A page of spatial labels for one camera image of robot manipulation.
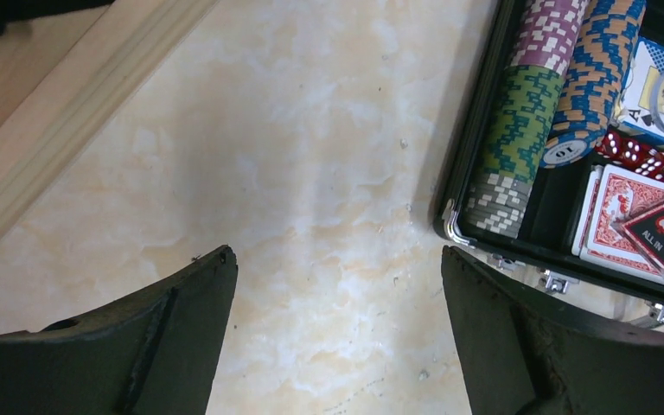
wooden frame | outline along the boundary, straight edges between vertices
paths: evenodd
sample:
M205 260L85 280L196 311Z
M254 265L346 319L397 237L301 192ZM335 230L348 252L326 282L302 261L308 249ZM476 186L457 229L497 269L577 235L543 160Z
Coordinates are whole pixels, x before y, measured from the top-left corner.
M0 127L0 239L218 0L118 0Z

black object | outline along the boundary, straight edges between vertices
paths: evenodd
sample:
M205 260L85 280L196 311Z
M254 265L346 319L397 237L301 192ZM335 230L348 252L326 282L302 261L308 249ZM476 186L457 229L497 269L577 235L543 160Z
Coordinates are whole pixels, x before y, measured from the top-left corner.
M615 322L444 248L444 295L474 415L664 413L664 333Z
M578 224L591 165L604 163L595 152L573 165L540 169L533 185L518 239L470 227L460 221L465 191L476 154L488 127L489 115L502 69L512 50L526 0L500 0L488 45L479 67L462 129L455 131L456 145L448 164L453 166L440 195L441 206L434 228L454 240L543 269L583 280L664 305L664 286L587 263L571 255L571 241ZM648 0L641 35L664 45L664 0Z
M0 35L6 24L111 4L115 0L0 0Z
M204 414L237 277L225 246L40 333L0 335L0 415Z

marble surface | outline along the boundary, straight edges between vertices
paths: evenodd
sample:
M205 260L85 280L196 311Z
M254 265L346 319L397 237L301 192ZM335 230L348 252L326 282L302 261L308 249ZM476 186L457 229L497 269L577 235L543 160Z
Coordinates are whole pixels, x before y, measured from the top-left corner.
M228 244L208 413L469 413L430 205L494 3L221 1L0 243L0 333Z

black case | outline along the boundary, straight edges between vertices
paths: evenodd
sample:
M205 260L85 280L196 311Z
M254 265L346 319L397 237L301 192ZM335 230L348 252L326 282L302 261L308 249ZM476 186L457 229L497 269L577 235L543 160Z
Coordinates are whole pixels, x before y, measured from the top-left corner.
M571 241L590 166L600 163L596 154L560 169L539 170L518 239L469 227L460 221L465 191L475 167L473 155L479 151L487 131L502 69L514 45L525 6L526 0L501 0L497 6L469 108L461 130L455 132L456 143L449 156L451 167L446 170L450 173L444 177L434 227L445 239L664 305L664 286L571 255ZM664 0L648 0L641 35L664 45Z

red heart symbol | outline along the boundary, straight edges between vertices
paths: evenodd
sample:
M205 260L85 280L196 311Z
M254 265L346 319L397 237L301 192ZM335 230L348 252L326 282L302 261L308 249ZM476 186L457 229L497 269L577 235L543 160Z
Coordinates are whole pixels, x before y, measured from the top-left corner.
M655 227L658 228L658 233L664 234L664 216L655 221Z

